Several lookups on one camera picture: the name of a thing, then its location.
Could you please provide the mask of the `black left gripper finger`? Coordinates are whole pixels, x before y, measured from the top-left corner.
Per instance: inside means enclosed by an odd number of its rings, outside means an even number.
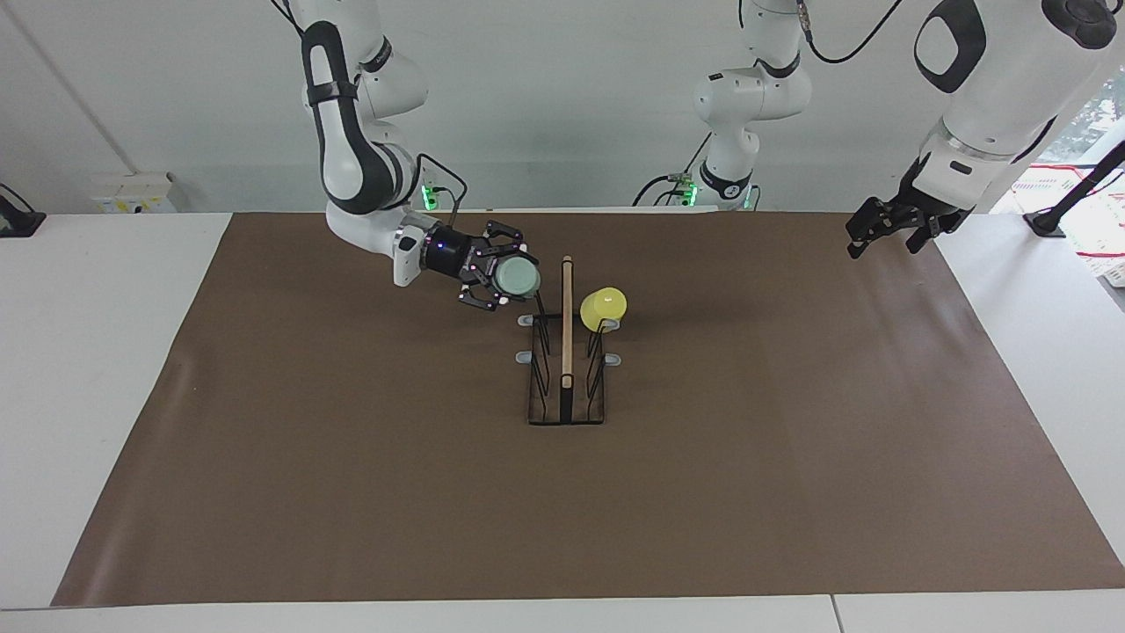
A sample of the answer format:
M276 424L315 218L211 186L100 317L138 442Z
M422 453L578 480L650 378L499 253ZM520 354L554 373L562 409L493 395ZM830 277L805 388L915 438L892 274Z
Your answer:
M918 215L912 221L914 232L908 239L904 239L904 248L911 253L911 255L917 255L921 252L928 242L936 239L940 234L945 232L944 229L944 217L940 215Z
M868 197L846 221L846 232L849 236L847 252L852 260L860 259L872 242L885 236L885 211L886 207L882 200Z

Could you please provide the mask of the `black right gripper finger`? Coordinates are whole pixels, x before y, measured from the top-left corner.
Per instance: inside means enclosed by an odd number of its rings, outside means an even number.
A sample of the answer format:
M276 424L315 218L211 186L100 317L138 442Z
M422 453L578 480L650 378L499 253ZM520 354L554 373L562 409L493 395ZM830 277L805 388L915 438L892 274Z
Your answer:
M458 301L483 311L496 311L501 306L518 300L518 296L506 291L497 280L464 281Z
M488 220L482 233L479 257L529 257L523 232L502 221Z

